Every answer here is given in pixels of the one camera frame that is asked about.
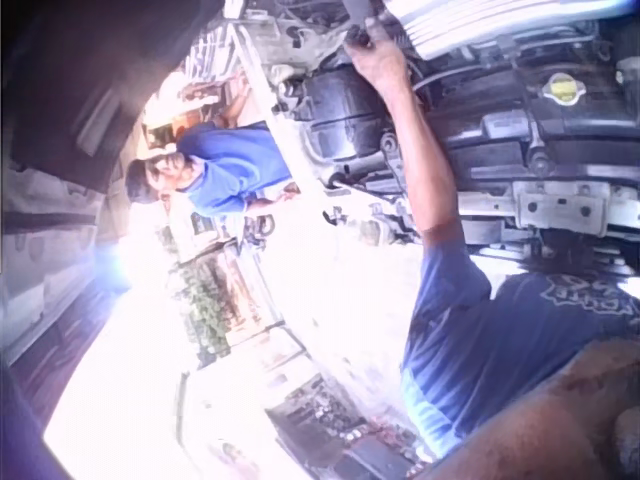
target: blue shirt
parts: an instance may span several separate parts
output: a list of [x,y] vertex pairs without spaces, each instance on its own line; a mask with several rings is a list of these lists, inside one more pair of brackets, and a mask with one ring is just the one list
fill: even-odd
[[439,457],[592,340],[640,333],[640,305],[602,281],[526,273],[491,286],[464,239],[425,249],[402,388]]
[[187,130],[176,149],[204,161],[204,171],[188,188],[196,212],[211,217],[244,212],[245,197],[291,178],[273,136],[263,124],[233,130],[201,123]]

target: hand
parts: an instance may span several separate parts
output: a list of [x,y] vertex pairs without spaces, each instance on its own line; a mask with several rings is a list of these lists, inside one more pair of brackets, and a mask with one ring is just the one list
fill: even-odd
[[283,191],[280,195],[278,195],[278,199],[276,202],[288,202],[289,200],[293,200],[299,195],[300,192],[294,191]]
[[365,23],[371,44],[362,46],[347,40],[345,50],[358,73],[387,101],[399,87],[411,88],[407,63],[400,48],[377,19],[367,18]]
[[249,80],[247,80],[247,75],[243,70],[239,70],[233,76],[233,81],[236,82],[236,87],[238,88],[238,96],[246,97],[251,92],[251,85],[249,85]]

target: bolt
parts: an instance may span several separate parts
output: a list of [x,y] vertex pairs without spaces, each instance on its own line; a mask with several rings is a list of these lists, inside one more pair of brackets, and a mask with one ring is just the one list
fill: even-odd
[[608,62],[611,60],[611,49],[609,45],[604,42],[595,42],[596,53],[600,57],[601,60]]
[[386,134],[382,137],[382,149],[385,152],[393,152],[398,148],[398,142],[396,142],[395,135]]
[[553,164],[544,152],[535,152],[529,161],[529,170],[537,177],[547,177],[553,170]]

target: car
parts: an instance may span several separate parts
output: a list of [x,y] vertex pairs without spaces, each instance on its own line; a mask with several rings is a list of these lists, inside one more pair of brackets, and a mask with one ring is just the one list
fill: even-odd
[[[358,3],[228,1],[187,66],[211,79],[240,61],[294,179],[330,223],[357,217],[376,225],[378,243],[419,242],[394,126],[342,48]],[[405,53],[474,256],[618,278],[638,269],[632,6],[390,0],[369,10]]]

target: man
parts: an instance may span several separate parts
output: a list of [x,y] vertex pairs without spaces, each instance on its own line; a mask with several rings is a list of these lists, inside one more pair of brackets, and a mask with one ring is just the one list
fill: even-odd
[[453,174],[413,94],[404,56],[381,25],[368,23],[368,31],[368,46],[346,48],[393,118],[424,242],[403,393],[421,436],[443,457],[588,343],[638,334],[640,308],[604,282],[534,273],[512,277],[490,299],[487,278],[467,254]]
[[589,344],[420,480],[486,478],[638,480],[640,342]]
[[[180,137],[176,151],[128,167],[126,188],[132,202],[151,203],[175,192],[186,194],[203,216],[261,214],[298,193],[269,129],[263,123],[237,126],[248,87],[212,122],[196,125]],[[278,190],[274,199],[255,198]]]

